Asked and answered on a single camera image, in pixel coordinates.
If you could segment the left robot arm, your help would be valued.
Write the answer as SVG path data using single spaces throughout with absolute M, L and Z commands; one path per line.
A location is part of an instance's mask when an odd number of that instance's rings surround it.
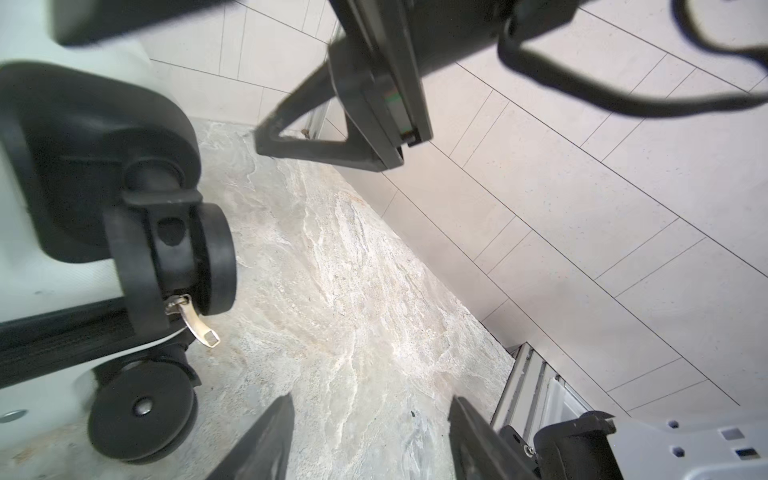
M 527 445 L 453 398 L 449 442 L 458 479 L 764 479 L 767 413 L 731 410 L 642 421 L 590 411 Z

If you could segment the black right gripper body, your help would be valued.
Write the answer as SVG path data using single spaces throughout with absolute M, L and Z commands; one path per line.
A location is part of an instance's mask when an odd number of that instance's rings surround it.
M 326 72 L 347 147 L 401 147 L 433 137 L 422 80 L 496 46 L 510 70 L 547 84 L 554 67 L 525 42 L 570 23 L 577 1 L 334 1 L 344 31 Z

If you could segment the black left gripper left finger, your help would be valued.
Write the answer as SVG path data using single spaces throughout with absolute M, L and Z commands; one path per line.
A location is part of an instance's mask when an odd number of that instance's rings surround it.
M 207 479 L 285 479 L 294 424 L 292 395 L 276 398 Z

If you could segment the white black suitcase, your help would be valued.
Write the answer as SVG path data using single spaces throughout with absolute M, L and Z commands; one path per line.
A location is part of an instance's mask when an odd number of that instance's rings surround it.
M 1 444 L 86 416 L 101 455 L 147 464 L 198 415 L 165 300 L 199 316 L 237 289 L 190 119 L 132 34 L 211 1 L 1 5 Z

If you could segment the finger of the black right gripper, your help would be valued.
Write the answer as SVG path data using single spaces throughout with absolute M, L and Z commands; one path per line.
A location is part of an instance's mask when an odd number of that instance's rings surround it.
M 385 172 L 404 165 L 400 147 L 378 152 L 347 116 L 330 120 L 338 111 L 329 65 L 317 67 L 260 121 L 254 131 L 255 150 L 262 156 L 316 162 L 366 172 Z

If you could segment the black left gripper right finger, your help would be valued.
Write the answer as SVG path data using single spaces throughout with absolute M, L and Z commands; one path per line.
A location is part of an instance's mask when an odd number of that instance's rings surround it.
M 465 398 L 454 396 L 448 415 L 457 479 L 539 479 L 537 462 L 499 436 Z

